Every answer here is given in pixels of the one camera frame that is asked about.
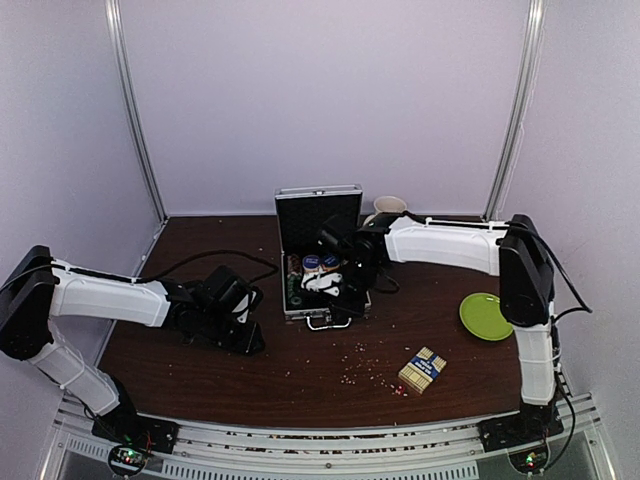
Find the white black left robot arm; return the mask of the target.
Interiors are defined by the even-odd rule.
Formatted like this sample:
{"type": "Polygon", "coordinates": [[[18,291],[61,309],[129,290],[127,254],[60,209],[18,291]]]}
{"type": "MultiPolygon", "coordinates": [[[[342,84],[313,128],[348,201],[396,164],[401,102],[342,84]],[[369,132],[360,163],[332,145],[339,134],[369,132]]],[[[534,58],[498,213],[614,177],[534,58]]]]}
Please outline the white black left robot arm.
{"type": "Polygon", "coordinates": [[[50,320],[79,316],[168,328],[251,356],[265,348],[261,328],[250,318],[262,298],[259,288],[226,266],[186,283],[123,277],[57,260],[48,247],[36,245],[1,287],[1,351],[78,398],[106,437],[133,444],[153,434],[124,385],[88,364],[50,320]]]}

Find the aluminium poker chip case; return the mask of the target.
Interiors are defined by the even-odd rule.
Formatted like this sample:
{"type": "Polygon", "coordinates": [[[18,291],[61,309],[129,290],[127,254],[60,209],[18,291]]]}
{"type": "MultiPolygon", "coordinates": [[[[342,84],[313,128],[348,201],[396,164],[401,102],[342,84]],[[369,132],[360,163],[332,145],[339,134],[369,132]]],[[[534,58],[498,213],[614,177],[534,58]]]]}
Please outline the aluminium poker chip case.
{"type": "MultiPolygon", "coordinates": [[[[317,255],[320,260],[330,253],[318,243],[318,232],[322,224],[331,216],[341,215],[359,226],[363,192],[358,184],[283,188],[275,193],[275,205],[281,245],[281,280],[283,311],[288,321],[302,321],[312,331],[338,330],[348,328],[349,323],[337,323],[332,319],[329,301],[335,297],[304,291],[300,285],[302,305],[292,307],[287,303],[287,256],[298,255],[301,260],[307,255],[317,255]]],[[[314,272],[338,273],[346,264],[340,259],[340,266],[325,269],[322,265],[314,272]]],[[[367,293],[364,316],[370,309],[371,301],[367,293]]]]}

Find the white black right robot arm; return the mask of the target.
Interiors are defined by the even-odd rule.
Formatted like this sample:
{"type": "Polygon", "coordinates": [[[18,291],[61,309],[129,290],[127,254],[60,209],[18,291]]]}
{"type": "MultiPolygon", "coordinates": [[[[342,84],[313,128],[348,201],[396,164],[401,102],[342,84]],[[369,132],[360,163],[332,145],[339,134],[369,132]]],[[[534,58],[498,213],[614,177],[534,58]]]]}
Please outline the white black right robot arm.
{"type": "Polygon", "coordinates": [[[439,221],[381,213],[362,227],[333,216],[321,227],[321,247],[345,260],[334,270],[303,278],[304,289],[331,296],[336,318],[363,315],[366,294],[391,263],[421,262],[483,272],[499,280],[500,311],[515,333],[521,372],[517,413],[482,421],[487,451],[542,442],[561,431],[555,398],[560,343],[555,326],[554,267],[532,220],[439,221]]]}

